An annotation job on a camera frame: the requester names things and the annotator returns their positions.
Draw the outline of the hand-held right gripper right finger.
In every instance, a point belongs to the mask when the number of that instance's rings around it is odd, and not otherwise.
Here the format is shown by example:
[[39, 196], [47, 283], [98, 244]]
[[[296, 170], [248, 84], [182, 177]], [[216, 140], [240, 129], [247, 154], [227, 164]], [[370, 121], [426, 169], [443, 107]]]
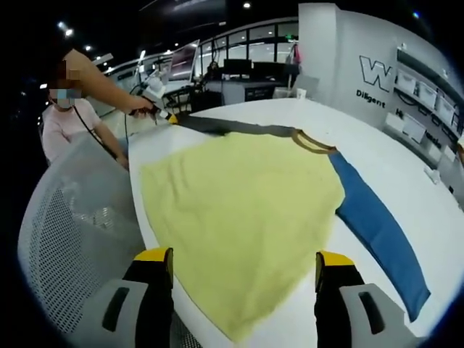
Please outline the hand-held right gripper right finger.
[[374, 283], [365, 283], [342, 254], [316, 253], [318, 347], [419, 347], [425, 339], [405, 325], [405, 312]]

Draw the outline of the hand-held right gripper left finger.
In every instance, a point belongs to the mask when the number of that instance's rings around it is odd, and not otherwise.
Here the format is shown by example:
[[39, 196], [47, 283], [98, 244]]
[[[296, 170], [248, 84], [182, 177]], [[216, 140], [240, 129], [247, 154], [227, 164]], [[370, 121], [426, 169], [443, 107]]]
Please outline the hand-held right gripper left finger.
[[169, 347], [173, 249], [138, 254], [121, 279], [89, 297], [72, 335], [74, 347]]

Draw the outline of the person's left hand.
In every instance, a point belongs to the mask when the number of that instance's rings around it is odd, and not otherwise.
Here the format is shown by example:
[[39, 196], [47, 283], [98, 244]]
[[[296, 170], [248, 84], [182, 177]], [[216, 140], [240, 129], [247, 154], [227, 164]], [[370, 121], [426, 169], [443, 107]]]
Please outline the person's left hand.
[[151, 101], [141, 98], [134, 102], [128, 114], [134, 118], [145, 118], [153, 109], [154, 105]]

